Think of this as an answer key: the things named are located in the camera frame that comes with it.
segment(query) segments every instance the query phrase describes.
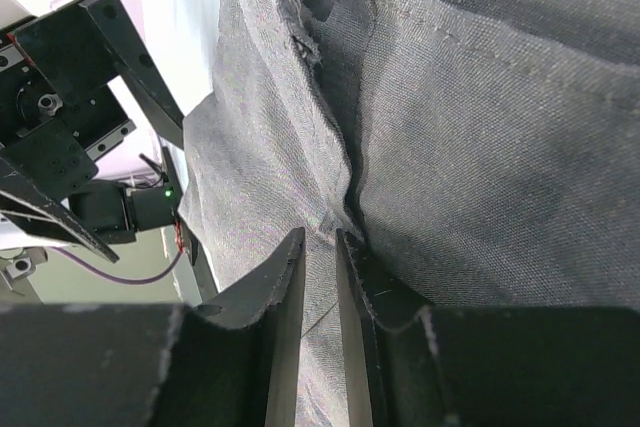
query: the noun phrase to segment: black bracket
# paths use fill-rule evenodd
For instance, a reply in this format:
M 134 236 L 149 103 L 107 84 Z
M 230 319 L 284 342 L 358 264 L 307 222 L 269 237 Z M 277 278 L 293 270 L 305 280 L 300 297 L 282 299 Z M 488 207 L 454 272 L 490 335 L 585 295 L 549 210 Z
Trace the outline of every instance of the black bracket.
M 634 311 L 434 306 L 343 232 L 337 275 L 351 425 L 611 427 L 640 418 Z
M 91 181 L 96 158 L 133 128 L 107 83 L 121 76 L 158 135 L 178 147 L 182 112 L 120 0 L 75 0 L 1 29 L 0 38 L 0 214 L 29 235 L 117 261 L 105 239 L 60 203 Z M 48 116 L 38 109 L 43 93 L 49 105 L 60 104 Z
M 355 237 L 336 242 L 352 426 L 637 425 L 637 313 L 434 306 Z M 0 306 L 3 421 L 293 427 L 304 247 L 292 231 L 196 312 Z

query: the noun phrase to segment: gray fabric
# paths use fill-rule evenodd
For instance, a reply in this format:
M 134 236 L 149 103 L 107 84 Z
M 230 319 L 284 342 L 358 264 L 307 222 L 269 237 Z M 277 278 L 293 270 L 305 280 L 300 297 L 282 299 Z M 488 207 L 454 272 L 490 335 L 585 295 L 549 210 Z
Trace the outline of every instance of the gray fabric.
M 638 5 L 221 0 L 182 213 L 223 288 L 307 229 L 298 425 L 348 425 L 338 227 L 438 303 L 640 308 Z

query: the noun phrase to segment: screw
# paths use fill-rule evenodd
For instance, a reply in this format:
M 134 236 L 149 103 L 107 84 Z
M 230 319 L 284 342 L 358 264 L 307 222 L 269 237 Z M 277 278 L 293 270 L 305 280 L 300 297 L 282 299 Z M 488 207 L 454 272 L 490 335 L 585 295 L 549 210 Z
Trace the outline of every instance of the screw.
M 201 304 L 198 306 L 197 310 L 205 317 L 208 317 L 211 315 L 218 315 L 222 312 L 222 307 L 213 304 Z
M 27 262 L 26 260 L 19 260 L 13 265 L 20 272 L 24 272 L 25 270 L 27 270 L 29 268 L 29 262 Z
M 107 19 L 115 19 L 118 16 L 118 12 L 113 5 L 105 5 L 102 8 L 102 13 Z
M 153 67 L 153 59 L 149 54 L 140 54 L 138 56 L 138 60 L 140 61 L 142 66 L 146 67 L 147 69 L 150 69 Z

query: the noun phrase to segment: fabric seam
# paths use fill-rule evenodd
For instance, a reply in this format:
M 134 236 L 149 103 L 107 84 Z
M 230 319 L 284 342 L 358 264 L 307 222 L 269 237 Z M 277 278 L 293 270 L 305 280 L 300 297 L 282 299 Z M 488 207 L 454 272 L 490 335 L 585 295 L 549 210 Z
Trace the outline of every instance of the fabric seam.
M 402 17 L 405 17 L 407 19 L 411 19 L 413 21 L 418 21 L 418 23 L 423 24 L 425 27 L 428 27 L 430 29 L 432 29 L 434 32 L 444 36 L 444 39 L 453 43 L 454 45 L 456 45 L 458 48 L 460 48 L 461 50 L 467 51 L 467 52 L 471 52 L 471 53 L 476 53 L 481 55 L 482 57 L 488 59 L 488 60 L 492 60 L 492 61 L 496 61 L 499 65 L 501 65 L 504 69 L 510 70 L 512 72 L 515 72 L 517 74 L 523 75 L 525 77 L 530 77 L 533 79 L 537 79 L 537 80 L 541 80 L 543 82 L 547 82 L 556 86 L 559 86 L 565 90 L 572 90 L 574 92 L 578 92 L 580 94 L 588 94 L 588 95 L 592 95 L 594 97 L 596 97 L 598 100 L 600 100 L 603 103 L 614 103 L 617 104 L 617 106 L 620 108 L 620 110 L 622 110 L 623 112 L 627 112 L 633 115 L 638 115 L 640 114 L 640 108 L 638 107 L 633 107 L 632 109 L 629 109 L 628 107 L 626 107 L 626 105 L 623 104 L 627 104 L 628 103 L 634 103 L 635 99 L 633 98 L 629 98 L 629 97 L 614 97 L 612 94 L 601 94 L 600 92 L 594 92 L 592 90 L 586 90 L 586 89 L 580 89 L 578 87 L 575 87 L 574 85 L 570 84 L 570 83 L 566 83 L 566 82 L 558 82 L 555 79 L 550 78 L 548 75 L 545 75 L 544 72 L 542 72 L 542 70 L 535 70 L 533 67 L 531 68 L 523 68 L 522 66 L 518 65 L 517 63 L 511 62 L 509 60 L 505 60 L 504 58 L 500 57 L 498 54 L 496 54 L 495 52 L 492 52 L 490 50 L 487 49 L 479 49 L 477 47 L 473 47 L 470 46 L 468 44 L 465 44 L 460 38 L 458 38 L 458 36 L 456 36 L 455 34 L 453 34 L 452 32 L 450 32 L 449 30 L 445 29 L 443 26 L 434 24 L 434 23 L 429 23 L 425 17 L 417 15 L 415 12 L 411 11 L 411 10 L 402 10 L 400 8 L 398 8 L 397 6 L 393 5 L 390 2 L 387 2 L 386 0 L 369 0 L 369 1 L 373 1 L 376 2 L 379 5 L 383 5 L 387 8 L 389 8 L 390 10 L 400 14 Z
M 253 4 L 251 0 L 244 0 L 245 5 L 243 5 L 243 0 L 238 0 L 238 5 L 243 11 L 243 20 L 245 24 L 247 24 L 247 16 L 244 12 L 245 8 L 256 10 L 256 6 Z M 314 84 L 313 75 L 311 69 L 307 62 L 300 55 L 298 49 L 296 48 L 296 41 L 304 43 L 304 45 L 312 52 L 313 55 L 319 57 L 319 53 L 317 52 L 317 46 L 312 42 L 311 38 L 308 37 L 308 32 L 305 29 L 304 23 L 302 23 L 302 1 L 301 0 L 271 0 L 271 3 L 274 8 L 274 13 L 278 16 L 279 22 L 268 24 L 267 30 L 265 32 L 274 33 L 276 37 L 280 37 L 279 40 L 284 40 L 283 47 L 287 52 L 285 55 L 289 56 L 288 61 L 291 62 L 290 65 L 294 66 L 296 71 L 299 71 L 301 75 L 304 77 L 304 84 L 309 86 Z M 251 34 L 251 27 L 247 24 L 247 30 L 250 33 L 251 41 L 256 44 L 256 39 Z M 272 74 L 272 69 L 269 67 L 268 59 L 264 58 L 262 54 L 262 49 L 257 48 L 260 52 L 261 61 L 267 66 L 267 69 Z M 300 111 L 303 116 L 309 120 L 310 122 L 310 137 L 311 142 L 313 143 L 314 148 L 308 152 L 304 149 L 302 142 L 300 141 L 300 145 L 305 154 L 308 154 L 308 164 L 309 170 L 313 172 L 313 178 L 318 186 L 320 192 L 323 193 L 325 197 L 326 210 L 323 217 L 323 221 L 328 216 L 334 215 L 334 201 L 333 199 L 338 192 L 338 186 L 341 185 L 342 176 L 344 175 L 344 167 L 340 166 L 338 175 L 332 179 L 328 179 L 324 176 L 317 174 L 317 169 L 314 166 L 319 165 L 322 162 L 322 153 L 330 151 L 332 146 L 328 144 L 327 140 L 330 140 L 332 143 L 336 142 L 336 139 L 329 138 L 325 139 L 320 137 L 318 134 L 318 122 L 326 123 L 329 126 L 330 130 L 335 130 L 335 120 L 329 118 L 329 114 L 321 108 L 321 104 L 323 100 L 321 99 L 320 93 L 317 89 L 309 89 L 309 93 L 313 98 L 313 102 L 311 105 L 307 105 L 307 103 L 302 103 L 297 105 L 297 109 Z M 293 113 L 291 109 L 286 109 L 287 116 L 289 117 L 289 122 L 294 126 L 294 129 L 297 131 L 295 126 L 295 122 L 293 117 Z M 333 135 L 340 135 L 339 130 L 334 132 Z

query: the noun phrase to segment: purple cable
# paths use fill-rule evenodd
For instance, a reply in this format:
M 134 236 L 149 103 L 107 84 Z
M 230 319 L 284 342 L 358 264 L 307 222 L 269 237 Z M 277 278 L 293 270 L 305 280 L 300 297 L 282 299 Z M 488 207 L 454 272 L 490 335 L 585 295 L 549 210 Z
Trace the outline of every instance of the purple cable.
M 149 277 L 148 279 L 123 279 L 122 277 L 116 277 L 115 275 L 107 274 L 106 272 L 103 272 L 100 269 L 95 268 L 90 263 L 82 260 L 77 255 L 72 254 L 71 252 L 68 252 L 65 249 L 62 249 L 60 247 L 52 247 L 52 249 L 58 252 L 59 254 L 64 255 L 66 258 L 74 261 L 80 267 L 87 269 L 92 274 L 102 277 L 103 279 L 110 280 L 111 282 L 115 282 L 117 284 L 124 284 L 124 285 L 147 285 L 147 284 L 152 284 L 154 282 L 157 282 L 158 280 L 166 277 L 169 274 L 169 272 L 171 272 L 174 269 L 174 267 L 178 264 L 178 260 L 180 260 L 180 255 L 181 255 L 180 252 L 178 252 L 176 256 L 173 258 L 173 260 L 171 261 L 171 263 L 169 264 L 169 267 L 167 267 L 165 270 L 160 272 L 158 275 L 154 275 L 153 277 Z

